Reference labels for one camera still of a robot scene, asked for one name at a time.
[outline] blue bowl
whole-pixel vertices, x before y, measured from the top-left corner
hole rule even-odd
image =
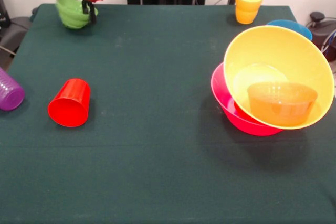
[[[285,27],[285,28],[291,29],[291,30],[296,31],[297,33],[305,36],[310,41],[313,39],[313,34],[311,34],[311,31],[307,27],[305,27],[304,25],[299,24],[295,21],[278,19],[278,20],[273,20],[271,22],[268,22],[267,25]]]

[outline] table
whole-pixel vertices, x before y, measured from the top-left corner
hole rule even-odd
[[[68,30],[43,4],[9,73],[27,95],[0,112],[0,223],[335,223],[336,106],[312,127],[254,137],[210,87],[229,42],[294,19],[263,6],[98,6]],[[88,122],[47,105],[69,78],[92,88]]]

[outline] electrical outlet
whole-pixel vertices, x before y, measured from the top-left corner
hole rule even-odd
[[[228,0],[227,4],[228,5],[234,5],[236,3],[236,0]]]

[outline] pink bowl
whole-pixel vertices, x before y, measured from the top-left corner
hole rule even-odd
[[[212,74],[211,88],[229,121],[241,131],[255,136],[270,136],[282,131],[282,129],[264,125],[243,112],[231,97],[223,72],[222,63]]]

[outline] orange cup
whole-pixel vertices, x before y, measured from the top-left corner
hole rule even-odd
[[[49,116],[65,127],[83,125],[89,117],[90,93],[90,86],[85,81],[68,80],[49,104]]]
[[[241,24],[251,24],[257,17],[263,0],[236,0],[236,19]]]

